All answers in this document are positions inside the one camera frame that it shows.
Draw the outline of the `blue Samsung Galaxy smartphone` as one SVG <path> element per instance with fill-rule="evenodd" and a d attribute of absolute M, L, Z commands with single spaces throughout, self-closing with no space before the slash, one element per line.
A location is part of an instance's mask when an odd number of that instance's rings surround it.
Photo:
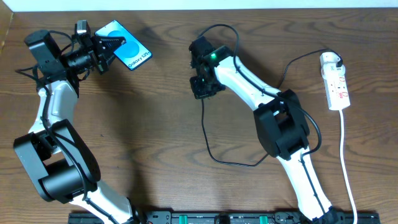
<path fill-rule="evenodd" d="M 152 58 L 152 52 L 117 20 L 113 20 L 97 30 L 95 35 L 102 37 L 124 37 L 126 43 L 115 50 L 114 54 L 130 70 L 137 69 Z"/>

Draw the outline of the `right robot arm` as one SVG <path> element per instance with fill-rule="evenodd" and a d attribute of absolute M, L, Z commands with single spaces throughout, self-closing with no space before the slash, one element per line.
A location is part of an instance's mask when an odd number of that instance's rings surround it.
<path fill-rule="evenodd" d="M 235 92 L 252 109 L 259 142 L 282 164 L 304 217 L 312 223 L 338 223 L 312 166 L 307 124 L 311 117 L 297 95 L 267 85 L 230 48 L 216 49 L 204 36 L 194 40 L 189 51 L 197 71 L 190 79 L 195 98 L 203 100 L 226 88 Z"/>

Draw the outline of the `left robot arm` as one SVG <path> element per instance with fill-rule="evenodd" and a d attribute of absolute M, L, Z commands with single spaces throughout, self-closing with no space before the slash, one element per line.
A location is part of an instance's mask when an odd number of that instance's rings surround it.
<path fill-rule="evenodd" d="M 29 132 L 15 139 L 14 151 L 45 201 L 80 206 L 103 223 L 146 223 L 141 210 L 101 180 L 98 162 L 73 127 L 79 75 L 107 72 L 126 40 L 76 31 L 61 49 L 53 34 L 38 30 L 24 39 L 37 61 L 28 77 L 36 83 L 40 105 Z"/>

